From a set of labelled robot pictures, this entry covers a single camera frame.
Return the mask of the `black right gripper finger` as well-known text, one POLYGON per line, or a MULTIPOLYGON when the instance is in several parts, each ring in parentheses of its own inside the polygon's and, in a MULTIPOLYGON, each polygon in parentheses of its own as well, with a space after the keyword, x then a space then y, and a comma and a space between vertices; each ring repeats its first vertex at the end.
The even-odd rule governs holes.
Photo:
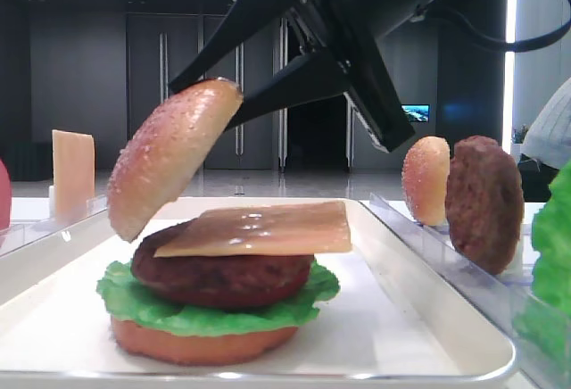
POLYGON ((302 54, 267 85, 248 92, 225 130, 275 111, 342 95, 349 87, 349 79, 328 49, 302 54))

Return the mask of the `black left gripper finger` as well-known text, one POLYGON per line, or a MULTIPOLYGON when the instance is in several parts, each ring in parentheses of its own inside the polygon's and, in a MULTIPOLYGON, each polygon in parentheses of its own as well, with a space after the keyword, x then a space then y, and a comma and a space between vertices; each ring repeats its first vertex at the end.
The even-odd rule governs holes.
POLYGON ((178 93, 189 87, 225 55, 281 17, 293 4, 294 0, 236 0, 203 50, 170 82, 170 91, 178 93))

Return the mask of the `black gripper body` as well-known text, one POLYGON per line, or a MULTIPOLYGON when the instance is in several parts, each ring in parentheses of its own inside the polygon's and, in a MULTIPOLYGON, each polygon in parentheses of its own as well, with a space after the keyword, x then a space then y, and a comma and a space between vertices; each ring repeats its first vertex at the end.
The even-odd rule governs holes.
POLYGON ((377 40, 414 17, 434 0, 294 0, 303 32, 330 61, 309 75, 309 83, 287 107, 349 94, 375 148, 390 153, 412 138, 414 129, 377 46, 377 40))

